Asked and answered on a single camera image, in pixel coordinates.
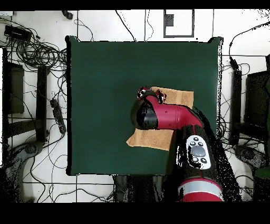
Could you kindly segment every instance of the white control panel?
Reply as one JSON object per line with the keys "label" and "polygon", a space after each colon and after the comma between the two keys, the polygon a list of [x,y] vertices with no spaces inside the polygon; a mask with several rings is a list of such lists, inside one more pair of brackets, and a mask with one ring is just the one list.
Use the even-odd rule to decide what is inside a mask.
{"label": "white control panel", "polygon": [[189,153],[192,155],[192,161],[200,164],[200,170],[207,170],[211,167],[210,157],[207,149],[206,142],[198,135],[191,135],[186,142],[187,158],[190,158]]}

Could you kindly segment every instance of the floor tile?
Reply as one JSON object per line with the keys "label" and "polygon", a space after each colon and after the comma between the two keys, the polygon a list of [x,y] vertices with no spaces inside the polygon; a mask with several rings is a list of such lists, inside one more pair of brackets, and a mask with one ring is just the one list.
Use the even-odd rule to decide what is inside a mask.
{"label": "floor tile", "polygon": [[53,201],[55,201],[55,203],[76,202],[76,193],[74,192],[76,190],[75,184],[54,184],[53,186],[51,184],[45,184],[45,186],[45,192],[43,193],[44,186],[42,184],[36,182],[24,183],[23,188],[25,192],[25,197],[34,197],[35,202],[37,202],[39,197],[42,195],[40,200],[38,201],[39,203],[53,203]]}
{"label": "floor tile", "polygon": [[113,179],[111,175],[80,174],[78,183],[113,184]]}

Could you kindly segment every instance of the electrical cord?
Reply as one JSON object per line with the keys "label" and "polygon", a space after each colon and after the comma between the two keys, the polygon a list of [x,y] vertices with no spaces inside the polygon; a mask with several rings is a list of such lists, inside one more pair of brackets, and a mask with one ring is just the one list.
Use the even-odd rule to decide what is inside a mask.
{"label": "electrical cord", "polygon": [[60,197],[60,196],[62,196],[62,195],[72,194],[72,193],[74,193],[74,192],[76,192],[76,191],[83,191],[83,192],[85,192],[86,194],[88,194],[88,195],[90,195],[90,196],[96,197],[96,199],[99,199],[99,200],[101,200],[101,201],[103,201],[103,202],[108,202],[108,201],[106,200],[105,197],[99,197],[99,196],[97,196],[97,195],[95,195],[95,194],[91,194],[91,193],[87,192],[85,189],[78,188],[77,190],[71,191],[71,192],[69,192],[69,193],[62,193],[62,194],[59,194],[59,195],[55,198],[55,200],[53,201],[53,203],[56,202],[56,200],[57,200],[58,197]]}
{"label": "electrical cord", "polygon": [[235,179],[241,178],[241,177],[249,178],[251,181],[254,182],[254,180],[251,177],[247,176],[247,175],[239,175],[239,176],[235,177]]}
{"label": "electrical cord", "polygon": [[88,26],[84,25],[84,23],[81,20],[74,20],[73,23],[76,24],[76,25],[78,25],[78,26],[84,26],[84,27],[86,27],[91,32],[91,34],[92,34],[92,37],[91,37],[91,40],[90,41],[92,41],[92,40],[94,41],[93,32],[91,31],[91,29]]}
{"label": "electrical cord", "polygon": [[[147,23],[149,24],[149,26],[151,26],[151,24],[148,22],[149,14],[150,14],[150,10],[148,11]],[[147,42],[150,38],[152,38],[152,36],[153,36],[153,34],[154,34],[154,29],[153,29],[152,26],[151,26],[151,28],[152,28],[152,34],[151,34],[151,37],[147,38],[146,42]]]}
{"label": "electrical cord", "polygon": [[[250,65],[248,63],[241,63],[241,64],[239,64],[240,71],[242,71],[242,66],[243,65],[247,65],[248,66],[248,72],[246,74],[242,74],[242,76],[245,76],[245,75],[249,74],[249,72],[250,72]],[[232,67],[232,66],[225,66],[223,64],[221,66],[222,66],[222,72],[224,72],[224,71],[226,71],[226,70],[228,70],[228,69],[230,69]]]}
{"label": "electrical cord", "polygon": [[[6,19],[0,18],[0,23],[9,25],[3,22],[3,20],[8,21]],[[66,49],[63,49],[60,51],[59,48],[55,44],[48,43],[48,42],[40,42],[39,40],[35,38],[35,35],[32,32],[32,30],[34,29],[26,28],[18,23],[15,23],[14,21],[9,21],[9,22],[16,24],[17,28],[22,29],[22,30],[27,30],[31,32],[32,34],[30,42],[15,41],[16,54],[19,60],[14,60],[14,61],[24,63],[25,66],[29,69],[29,71],[34,71],[34,70],[30,69],[28,66],[32,68],[36,68],[36,69],[38,66],[47,66],[50,69],[58,68],[61,64],[64,67],[66,66]],[[12,47],[11,38],[8,38],[8,40],[5,43],[6,43],[6,47],[7,46]]]}
{"label": "electrical cord", "polygon": [[130,35],[132,36],[133,41],[136,41],[135,37],[134,37],[133,34],[130,32],[130,30],[127,28],[127,26],[126,26],[125,23],[123,22],[121,16],[120,16],[119,13],[117,12],[117,10],[116,10],[115,12],[116,12],[117,16],[120,18],[120,20],[121,20],[122,24],[124,25],[124,27],[127,29],[127,31],[128,31],[128,32],[130,33]]}
{"label": "electrical cord", "polygon": [[40,184],[42,184],[42,185],[44,186],[44,190],[43,190],[42,194],[40,195],[40,197],[38,198],[38,200],[37,200],[37,202],[36,202],[36,203],[38,203],[39,200],[40,200],[40,198],[41,198],[41,196],[44,194],[44,192],[45,192],[45,190],[46,190],[46,186],[45,186],[44,183],[42,183],[40,180],[38,180],[37,178],[35,178],[35,176],[33,175],[33,173],[32,173],[32,168],[33,168],[34,164],[35,164],[35,156],[34,156],[33,164],[32,164],[32,166],[31,166],[31,168],[30,168],[30,173],[31,173],[32,178],[33,178],[35,181],[39,182]]}
{"label": "electrical cord", "polygon": [[34,136],[35,134],[33,134],[33,135],[31,135],[31,136],[29,136],[26,140],[25,140],[25,142],[24,143],[26,143],[27,142],[27,140],[29,139],[29,138],[31,138],[32,136]]}
{"label": "electrical cord", "polygon": [[239,35],[241,35],[241,34],[244,34],[244,33],[248,32],[248,31],[250,31],[250,30],[255,30],[255,29],[257,29],[257,28],[259,28],[259,27],[261,27],[261,26],[265,26],[265,25],[270,25],[270,21],[268,21],[268,22],[266,22],[266,23],[263,23],[263,24],[260,24],[260,25],[257,25],[257,26],[255,26],[255,27],[253,27],[253,28],[250,28],[250,29],[247,30],[247,31],[244,31],[244,32],[241,32],[241,33],[235,35],[234,38],[232,39],[232,41],[230,42],[230,45],[229,45],[229,57],[230,57],[230,59],[232,59],[232,57],[230,56],[230,48],[232,47],[233,41],[234,41],[234,39],[235,39],[237,36],[239,36]]}
{"label": "electrical cord", "polygon": [[[53,185],[53,169],[54,169],[54,167],[57,167],[58,169],[65,169],[65,168],[67,168],[67,166],[66,166],[66,167],[58,167],[58,166],[55,165],[56,162],[57,162],[57,160],[58,160],[61,156],[68,156],[68,155],[64,155],[64,154],[63,154],[63,155],[58,156],[58,158],[55,160],[54,163],[51,161],[51,158],[50,158],[50,156],[49,156],[50,161],[51,161],[51,163],[53,164],[53,168],[52,168],[52,185],[51,185],[52,188],[54,188],[54,185]],[[53,201],[53,189],[52,189],[51,197],[50,197],[50,198],[51,198],[52,202],[54,203],[54,201]]]}
{"label": "electrical cord", "polygon": [[240,189],[241,189],[240,194],[244,191],[253,199],[253,191],[252,191],[253,188],[248,188],[247,186],[244,186],[243,188]]}

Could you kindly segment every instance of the control buttons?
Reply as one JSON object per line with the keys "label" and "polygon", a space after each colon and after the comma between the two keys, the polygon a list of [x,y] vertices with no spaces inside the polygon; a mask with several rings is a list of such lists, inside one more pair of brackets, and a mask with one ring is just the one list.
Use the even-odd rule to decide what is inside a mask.
{"label": "control buttons", "polygon": [[204,157],[206,155],[205,149],[198,145],[191,148],[191,154],[196,157]]}
{"label": "control buttons", "polygon": [[207,161],[206,161],[205,158],[201,158],[200,161],[201,161],[202,163],[207,163]]}
{"label": "control buttons", "polygon": [[198,163],[199,159],[197,157],[193,157],[193,162]]}

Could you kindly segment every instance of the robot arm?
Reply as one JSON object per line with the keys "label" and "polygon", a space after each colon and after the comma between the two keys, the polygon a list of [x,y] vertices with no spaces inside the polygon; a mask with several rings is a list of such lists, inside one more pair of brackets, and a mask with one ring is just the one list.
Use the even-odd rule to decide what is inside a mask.
{"label": "robot arm", "polygon": [[204,123],[190,108],[164,104],[161,92],[140,88],[131,110],[137,129],[172,129],[173,166],[168,178],[177,201],[223,201],[216,162]]}

